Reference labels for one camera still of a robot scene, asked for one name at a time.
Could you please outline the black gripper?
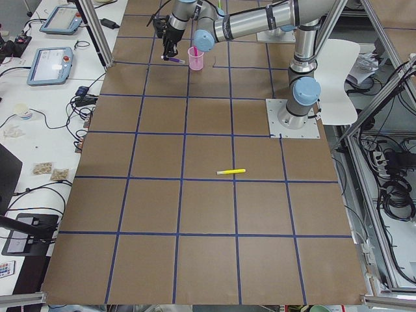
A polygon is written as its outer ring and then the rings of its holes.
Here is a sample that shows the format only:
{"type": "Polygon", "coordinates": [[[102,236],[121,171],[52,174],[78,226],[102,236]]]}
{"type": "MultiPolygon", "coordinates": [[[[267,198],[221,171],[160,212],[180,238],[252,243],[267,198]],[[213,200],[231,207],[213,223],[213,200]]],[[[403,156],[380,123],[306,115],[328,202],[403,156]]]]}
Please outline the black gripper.
{"type": "Polygon", "coordinates": [[[155,18],[152,22],[157,37],[163,40],[164,50],[162,59],[170,58],[169,49],[172,49],[171,57],[176,57],[178,55],[177,44],[181,41],[184,34],[184,30],[172,26],[169,19],[170,18],[155,18]]]}

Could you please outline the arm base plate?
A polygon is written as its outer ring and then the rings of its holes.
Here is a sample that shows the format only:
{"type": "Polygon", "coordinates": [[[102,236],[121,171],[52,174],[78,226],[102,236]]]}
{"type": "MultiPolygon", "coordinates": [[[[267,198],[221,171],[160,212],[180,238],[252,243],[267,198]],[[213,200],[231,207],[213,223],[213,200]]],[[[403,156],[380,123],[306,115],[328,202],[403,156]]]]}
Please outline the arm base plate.
{"type": "Polygon", "coordinates": [[[293,116],[287,111],[286,99],[266,99],[270,138],[320,139],[313,109],[306,116],[293,116]]]}
{"type": "Polygon", "coordinates": [[[294,31],[285,32],[281,29],[273,31],[263,31],[257,34],[258,42],[280,43],[280,44],[294,44],[295,35],[294,31]]]}

